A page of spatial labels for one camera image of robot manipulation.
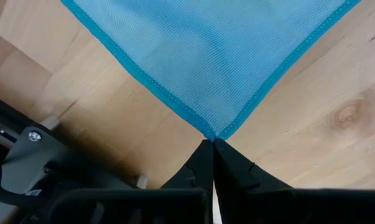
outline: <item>bolt head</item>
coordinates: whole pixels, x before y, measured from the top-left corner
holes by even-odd
[[[39,142],[42,139],[42,136],[36,131],[31,131],[28,134],[28,138],[33,142]]]

